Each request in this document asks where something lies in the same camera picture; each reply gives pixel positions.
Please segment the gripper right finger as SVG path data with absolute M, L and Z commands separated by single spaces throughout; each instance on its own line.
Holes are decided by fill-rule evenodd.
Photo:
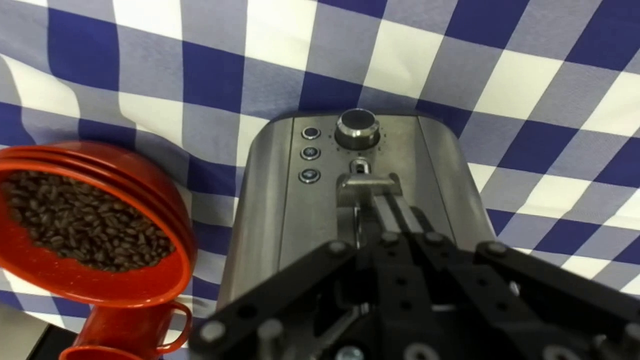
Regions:
M 441 360 L 640 360 L 640 300 L 497 241 L 465 251 L 394 197 Z

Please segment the red plastic cup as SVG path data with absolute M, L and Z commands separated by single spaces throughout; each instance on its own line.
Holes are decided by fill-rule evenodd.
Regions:
M 183 330 L 174 341 L 165 342 L 175 312 L 185 315 Z M 191 310 L 178 301 L 135 309 L 94 306 L 70 347 L 112 347 L 144 360 L 160 360 L 185 344 L 192 324 Z
M 144 360 L 144 358 L 118 348 L 87 345 L 65 349 L 58 360 Z

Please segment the red plastic bowl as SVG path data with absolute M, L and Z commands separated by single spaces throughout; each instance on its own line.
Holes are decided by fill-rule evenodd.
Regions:
M 61 141 L 0 150 L 0 182 L 40 171 L 88 183 L 136 207 L 165 232 L 174 252 L 152 267 L 110 272 L 34 246 L 10 218 L 0 191 L 0 267 L 48 292 L 89 305 L 140 308 L 167 303 L 190 282 L 197 259 L 191 219 L 171 178 L 132 150 L 95 141 Z

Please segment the stainless steel toaster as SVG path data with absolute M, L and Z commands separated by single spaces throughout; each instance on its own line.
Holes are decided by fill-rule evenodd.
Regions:
M 380 140 L 361 151 L 334 138 L 342 111 L 288 112 L 268 123 L 251 144 L 217 309 L 242 296 L 318 246 L 356 235 L 359 210 L 336 207 L 341 174 L 394 173 L 410 207 L 458 248 L 496 240 L 454 132 L 418 111 L 368 110 Z

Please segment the toaster lever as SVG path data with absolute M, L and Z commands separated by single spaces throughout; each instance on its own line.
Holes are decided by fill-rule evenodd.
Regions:
M 343 173 L 336 180 L 336 207 L 370 205 L 376 196 L 402 196 L 400 178 L 395 173 Z

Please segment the blue white checkered cloth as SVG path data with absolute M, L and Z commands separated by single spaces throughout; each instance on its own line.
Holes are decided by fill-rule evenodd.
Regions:
M 640 0 L 0 0 L 0 149 L 100 141 L 168 173 L 197 320 L 259 130 L 355 107 L 441 120 L 501 242 L 640 298 Z

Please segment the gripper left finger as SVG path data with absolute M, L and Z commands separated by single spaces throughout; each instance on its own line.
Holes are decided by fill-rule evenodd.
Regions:
M 222 306 L 193 330 L 189 360 L 429 358 L 417 212 L 402 196 L 373 196 L 361 207 L 365 246 L 321 244 Z

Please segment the heap of coffee beans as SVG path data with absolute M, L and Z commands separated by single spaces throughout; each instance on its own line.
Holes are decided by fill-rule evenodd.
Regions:
M 0 182 L 10 219 L 30 243 L 105 272 L 154 267 L 176 246 L 151 219 L 116 196 L 75 178 L 15 171 Z

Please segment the toaster knob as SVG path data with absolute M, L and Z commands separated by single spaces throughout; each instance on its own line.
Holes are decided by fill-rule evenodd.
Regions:
M 374 148 L 380 140 L 380 122 L 374 113 L 363 108 L 348 109 L 336 121 L 336 143 L 351 151 Z

